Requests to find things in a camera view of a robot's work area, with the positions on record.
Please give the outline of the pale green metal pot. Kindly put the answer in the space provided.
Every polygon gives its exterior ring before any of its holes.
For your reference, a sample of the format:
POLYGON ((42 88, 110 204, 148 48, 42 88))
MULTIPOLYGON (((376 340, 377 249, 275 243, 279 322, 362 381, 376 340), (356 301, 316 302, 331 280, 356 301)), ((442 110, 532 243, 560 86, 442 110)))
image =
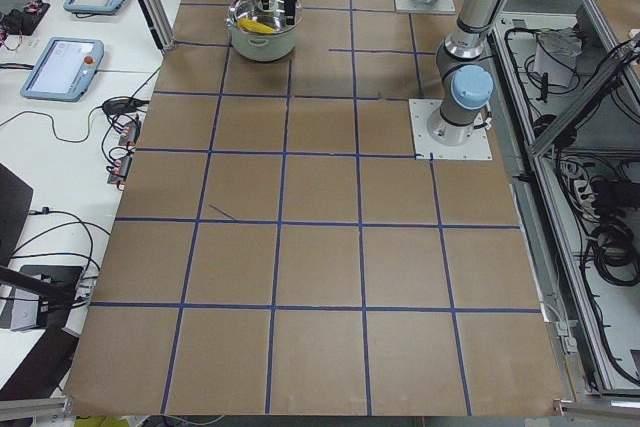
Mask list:
POLYGON ((228 8, 226 25, 233 48, 243 57, 257 62, 271 62, 288 55, 298 40, 301 5, 297 2, 296 23, 287 26, 284 0, 270 0, 267 11, 261 9, 260 0, 235 0, 228 8), (237 25, 240 18, 250 18, 276 29, 273 35, 248 32, 237 25))

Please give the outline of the yellow corn cob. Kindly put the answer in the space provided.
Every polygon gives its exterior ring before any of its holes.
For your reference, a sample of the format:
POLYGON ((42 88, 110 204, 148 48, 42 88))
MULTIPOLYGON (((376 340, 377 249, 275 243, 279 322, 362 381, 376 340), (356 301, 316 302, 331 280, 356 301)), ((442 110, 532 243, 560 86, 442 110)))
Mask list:
POLYGON ((237 25, 241 29, 244 29, 252 33, 264 34, 264 35, 273 35, 277 33, 275 28, 246 17, 238 19, 237 25))

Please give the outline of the near blue teach pendant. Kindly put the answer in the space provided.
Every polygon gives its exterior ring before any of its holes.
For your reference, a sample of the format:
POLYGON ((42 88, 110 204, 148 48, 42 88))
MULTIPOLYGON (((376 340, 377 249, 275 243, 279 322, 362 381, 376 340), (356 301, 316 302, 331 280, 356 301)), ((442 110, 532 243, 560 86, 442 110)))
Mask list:
POLYGON ((28 99, 75 102, 87 91, 104 56, 97 39, 53 37, 21 88, 28 99))

